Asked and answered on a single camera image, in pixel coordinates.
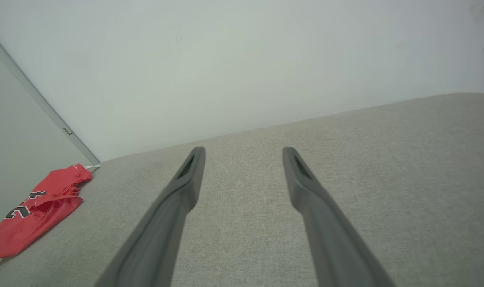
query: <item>red cloth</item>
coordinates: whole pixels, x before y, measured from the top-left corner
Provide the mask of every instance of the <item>red cloth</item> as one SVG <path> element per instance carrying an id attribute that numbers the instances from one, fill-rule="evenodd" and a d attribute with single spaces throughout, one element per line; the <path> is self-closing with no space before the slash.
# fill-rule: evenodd
<path id="1" fill-rule="evenodd" d="M 82 165 L 51 171 L 0 223 L 0 258 L 26 249 L 82 202 L 77 185 L 91 179 Z"/>

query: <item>gray metal strip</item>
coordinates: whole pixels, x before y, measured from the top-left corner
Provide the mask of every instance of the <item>gray metal strip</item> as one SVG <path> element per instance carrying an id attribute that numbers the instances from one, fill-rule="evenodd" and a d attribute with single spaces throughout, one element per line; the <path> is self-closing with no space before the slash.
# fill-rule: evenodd
<path id="1" fill-rule="evenodd" d="M 10 58 L 8 53 L 0 45 L 0 60 L 5 64 L 8 70 L 16 77 L 16 79 L 23 85 L 24 89 L 31 95 L 33 100 L 40 106 L 45 114 L 58 126 L 58 128 L 65 133 L 67 138 L 77 147 L 77 149 L 91 162 L 92 165 L 100 163 L 91 151 L 81 142 L 72 129 L 59 117 L 59 115 L 52 109 L 37 89 L 27 79 L 26 75 L 19 69 L 17 64 Z"/>

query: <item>gray fabric surface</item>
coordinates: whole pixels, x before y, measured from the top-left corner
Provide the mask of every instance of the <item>gray fabric surface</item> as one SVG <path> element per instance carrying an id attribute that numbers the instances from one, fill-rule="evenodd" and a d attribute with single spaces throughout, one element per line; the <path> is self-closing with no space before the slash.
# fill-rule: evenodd
<path id="1" fill-rule="evenodd" d="M 93 285 L 192 147 L 207 158 L 173 286 L 312 286 L 284 180 L 293 146 L 398 286 L 484 286 L 484 94 L 451 94 L 104 162 L 83 204 L 0 265 L 0 286 Z"/>

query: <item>white wall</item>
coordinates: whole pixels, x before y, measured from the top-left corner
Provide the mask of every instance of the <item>white wall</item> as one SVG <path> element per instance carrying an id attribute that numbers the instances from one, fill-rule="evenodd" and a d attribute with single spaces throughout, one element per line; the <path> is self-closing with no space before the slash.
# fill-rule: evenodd
<path id="1" fill-rule="evenodd" d="M 484 0 L 0 0 L 0 42 L 101 161 L 484 92 Z"/>
<path id="2" fill-rule="evenodd" d="M 0 60 L 0 222 L 50 171 L 89 161 Z"/>

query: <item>red fabric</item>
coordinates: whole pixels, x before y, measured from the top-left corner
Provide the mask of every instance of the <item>red fabric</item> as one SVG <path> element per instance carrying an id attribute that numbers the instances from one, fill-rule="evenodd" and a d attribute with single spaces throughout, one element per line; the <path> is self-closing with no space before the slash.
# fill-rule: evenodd
<path id="1" fill-rule="evenodd" d="M 90 179 L 82 165 L 51 171 L 0 223 L 0 258 L 23 251 L 69 216 L 82 202 L 77 185 Z"/>

